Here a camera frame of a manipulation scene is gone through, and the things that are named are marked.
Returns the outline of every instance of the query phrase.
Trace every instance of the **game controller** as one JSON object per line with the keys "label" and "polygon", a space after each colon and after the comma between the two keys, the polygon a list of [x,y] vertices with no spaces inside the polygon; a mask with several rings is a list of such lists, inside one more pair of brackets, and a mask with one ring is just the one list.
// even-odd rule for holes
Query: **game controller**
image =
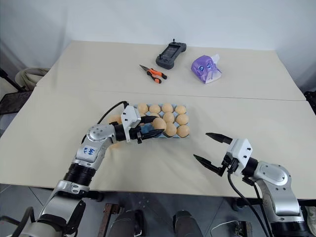
{"label": "game controller", "polygon": [[178,55],[186,51],[187,45],[185,43],[171,42],[168,47],[156,58],[157,65],[162,68],[171,69],[174,66],[174,60]]}

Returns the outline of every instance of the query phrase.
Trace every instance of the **egg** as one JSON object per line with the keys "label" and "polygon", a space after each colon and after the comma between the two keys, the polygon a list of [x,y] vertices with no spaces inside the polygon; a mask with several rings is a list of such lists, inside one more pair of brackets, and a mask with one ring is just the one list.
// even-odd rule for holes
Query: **egg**
{"label": "egg", "polygon": [[174,122],[174,115],[173,113],[167,112],[163,115],[163,120],[165,120],[165,122]]}
{"label": "egg", "polygon": [[175,112],[177,112],[178,114],[182,115],[185,114],[187,111],[186,107],[183,105],[178,105],[175,109]]}
{"label": "egg", "polygon": [[170,103],[164,103],[163,106],[162,106],[162,111],[164,113],[167,113],[167,112],[173,112],[173,107]]}
{"label": "egg", "polygon": [[159,114],[155,114],[155,113],[150,113],[149,116],[156,116],[156,117],[158,117],[158,118],[160,117]]}
{"label": "egg", "polygon": [[159,114],[160,111],[161,111],[161,109],[160,109],[159,105],[150,105],[150,107],[149,107],[149,112],[150,113]]}
{"label": "egg", "polygon": [[139,113],[145,114],[148,112],[148,106],[146,103],[140,103],[137,105]]}
{"label": "egg", "polygon": [[189,122],[189,116],[183,114],[183,115],[178,115],[176,118],[176,122],[180,125],[185,125]]}
{"label": "egg", "polygon": [[111,123],[111,122],[122,123],[122,119],[120,118],[120,115],[110,115],[107,121],[108,123]]}
{"label": "egg", "polygon": [[186,125],[181,125],[177,128],[177,134],[179,137],[186,137],[190,134],[190,128]]}
{"label": "egg", "polygon": [[163,129],[164,131],[167,128],[166,122],[162,118],[156,118],[152,122],[154,129]]}
{"label": "egg", "polygon": [[166,124],[166,130],[164,132],[165,136],[173,137],[174,135],[176,135],[176,133],[177,133],[177,127],[173,123],[168,122]]}

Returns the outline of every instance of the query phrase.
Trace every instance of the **cable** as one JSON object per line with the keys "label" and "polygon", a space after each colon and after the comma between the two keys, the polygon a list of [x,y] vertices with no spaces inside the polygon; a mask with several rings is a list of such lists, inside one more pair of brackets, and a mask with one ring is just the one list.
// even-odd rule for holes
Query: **cable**
{"label": "cable", "polygon": [[1,216],[0,221],[6,221],[6,222],[9,222],[9,223],[14,224],[16,226],[18,226],[20,224],[19,221],[15,220],[11,217],[8,217],[8,216]]}
{"label": "cable", "polygon": [[252,210],[252,212],[255,214],[255,216],[257,217],[263,231],[265,232],[266,236],[267,237],[272,237],[269,235],[269,233],[267,232],[258,212],[255,210],[255,208],[251,205],[251,203],[248,201],[247,198],[244,197],[244,195],[241,194],[241,192],[238,191],[238,189],[234,186],[233,182],[232,182],[232,179],[231,179],[231,173],[228,173],[227,175],[227,178],[228,178],[228,182],[229,184],[231,185],[232,189],[247,203],[247,205],[250,207],[250,209]]}
{"label": "cable", "polygon": [[[126,106],[128,105],[128,102],[127,101],[121,101],[121,102],[118,102],[116,105],[112,106],[108,111],[106,111],[105,114],[103,114],[103,116],[99,119],[99,121],[97,122],[97,124],[100,124],[102,122],[102,120],[105,118],[106,115],[109,114],[109,112],[111,112],[114,108],[116,108],[117,106],[119,106],[120,104],[124,104],[124,108],[126,108]],[[84,142],[85,138],[86,138],[87,135],[84,135],[82,141],[81,141],[81,144]]]}
{"label": "cable", "polygon": [[119,106],[120,104],[124,104],[124,108],[128,105],[128,102],[127,101],[121,101],[121,102],[118,102],[116,105],[112,106],[105,114],[103,114],[103,116],[100,118],[100,120],[98,121],[97,124],[100,124],[100,122],[102,122],[102,120],[104,119],[104,117],[106,115],[108,115],[109,112],[111,112],[114,108],[116,108],[117,106]]}
{"label": "cable", "polygon": [[22,220],[21,220],[19,226],[15,229],[15,231],[13,232],[11,237],[18,237],[21,234],[22,230],[24,229],[26,223],[29,220],[29,217],[31,219],[31,222],[35,222],[34,210],[31,206],[28,207],[26,209],[26,211],[24,212],[24,215],[22,217]]}
{"label": "cable", "polygon": [[217,225],[217,226],[215,226],[214,228],[212,228],[212,229],[211,229],[211,232],[210,232],[211,237],[213,237],[213,235],[212,235],[212,231],[213,231],[214,229],[216,229],[217,227],[220,227],[220,226],[222,226],[222,225],[232,223],[232,222],[237,222],[237,224],[239,224],[239,221],[236,221],[236,220],[221,223],[221,224],[219,224],[219,225]]}
{"label": "cable", "polygon": [[[255,189],[257,198],[260,199],[260,194],[259,194],[259,191],[258,191],[257,186],[255,184],[253,185],[253,188]],[[272,237],[273,235],[272,235],[272,231],[271,231],[271,228],[270,228],[270,224],[268,222],[267,215],[266,215],[266,212],[265,212],[262,204],[260,204],[260,208],[261,208],[261,211],[262,211],[262,214],[263,214],[263,218],[265,220],[265,223],[266,223],[269,235]]]}

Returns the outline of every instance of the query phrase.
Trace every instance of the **orange-handled pliers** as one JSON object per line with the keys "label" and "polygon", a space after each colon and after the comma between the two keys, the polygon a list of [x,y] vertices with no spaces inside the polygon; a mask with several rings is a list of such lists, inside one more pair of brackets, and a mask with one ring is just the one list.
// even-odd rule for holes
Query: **orange-handled pliers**
{"label": "orange-handled pliers", "polygon": [[167,79],[167,76],[165,74],[163,74],[162,72],[158,72],[152,68],[149,69],[149,68],[142,66],[142,65],[139,65],[139,66],[141,66],[141,68],[147,72],[147,75],[149,75],[155,82],[157,82],[159,84],[161,83],[161,80],[159,78],[155,78],[153,75],[157,75],[157,76],[162,77],[163,79]]}

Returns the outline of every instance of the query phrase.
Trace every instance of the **egg carton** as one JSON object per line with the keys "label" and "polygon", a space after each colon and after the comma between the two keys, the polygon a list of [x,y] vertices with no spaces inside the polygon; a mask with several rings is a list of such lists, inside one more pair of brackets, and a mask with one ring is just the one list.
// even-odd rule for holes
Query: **egg carton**
{"label": "egg carton", "polygon": [[[178,106],[178,105],[176,105],[176,104],[171,104],[172,105],[172,107],[173,107],[173,115],[174,115],[174,125],[176,126],[176,128],[178,128],[179,126],[180,126],[180,124],[178,124],[177,122],[176,122],[176,118],[177,118],[177,116],[179,115],[177,112],[175,112],[174,110],[175,110],[175,108]],[[160,113],[158,113],[158,115],[162,118],[163,117],[163,115],[164,115],[165,113],[163,112],[163,111],[161,111]],[[154,130],[154,127],[152,126],[152,124],[151,123],[146,123],[145,125],[143,125],[143,126],[141,126],[142,127],[142,133],[147,133],[147,132],[150,132],[150,131],[152,131],[152,130]],[[162,137],[162,138],[170,138],[170,137],[167,137],[167,136],[165,136],[163,133],[161,134],[161,135],[159,135],[158,137]],[[175,134],[173,137],[171,137],[171,138],[182,138],[182,137],[180,137],[178,134]]]}

